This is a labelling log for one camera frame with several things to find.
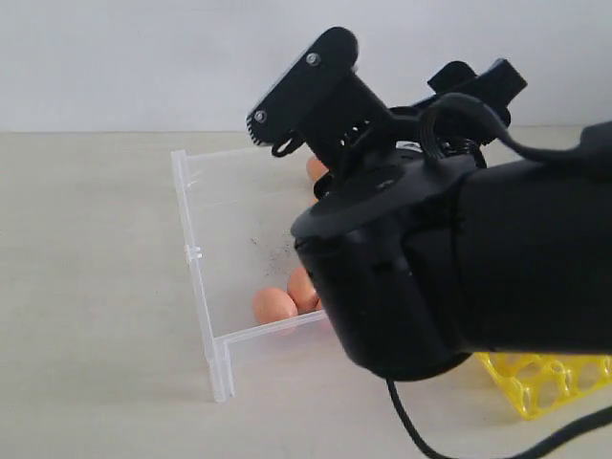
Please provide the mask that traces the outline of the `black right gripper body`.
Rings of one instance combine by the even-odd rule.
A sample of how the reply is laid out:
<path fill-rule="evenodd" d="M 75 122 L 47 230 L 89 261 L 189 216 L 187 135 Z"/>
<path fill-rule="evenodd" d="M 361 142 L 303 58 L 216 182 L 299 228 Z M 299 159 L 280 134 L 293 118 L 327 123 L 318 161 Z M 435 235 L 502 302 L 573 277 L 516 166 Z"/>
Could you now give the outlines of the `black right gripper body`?
<path fill-rule="evenodd" d="M 456 109 L 442 107 L 439 101 L 449 95 L 477 99 L 509 126 L 509 105 L 527 87 L 527 81 L 506 59 L 496 60 L 480 75 L 467 63 L 454 60 L 427 85 L 433 91 L 431 97 L 413 105 L 388 108 L 360 79 L 356 80 L 356 89 L 340 98 L 339 108 L 346 115 L 360 103 L 365 111 L 316 152 L 327 167 L 325 174 L 315 178 L 318 199 L 354 173 L 375 149 L 395 147 L 397 142 L 417 143 L 420 155 L 430 162 L 471 155 L 476 165 L 483 167 L 480 147 L 493 141 L 492 134 Z"/>

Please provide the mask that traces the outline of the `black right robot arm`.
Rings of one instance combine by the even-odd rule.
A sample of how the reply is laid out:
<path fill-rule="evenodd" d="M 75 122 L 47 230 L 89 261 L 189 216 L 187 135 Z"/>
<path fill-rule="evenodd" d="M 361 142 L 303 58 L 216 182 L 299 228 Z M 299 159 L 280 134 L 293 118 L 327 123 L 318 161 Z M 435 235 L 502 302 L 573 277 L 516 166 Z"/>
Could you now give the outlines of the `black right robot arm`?
<path fill-rule="evenodd" d="M 391 381 L 483 351 L 609 353 L 610 124 L 523 145 L 499 115 L 524 86 L 508 62 L 446 71 L 402 111 L 348 64 L 291 73 L 297 130 L 332 176 L 295 249 L 345 352 Z"/>

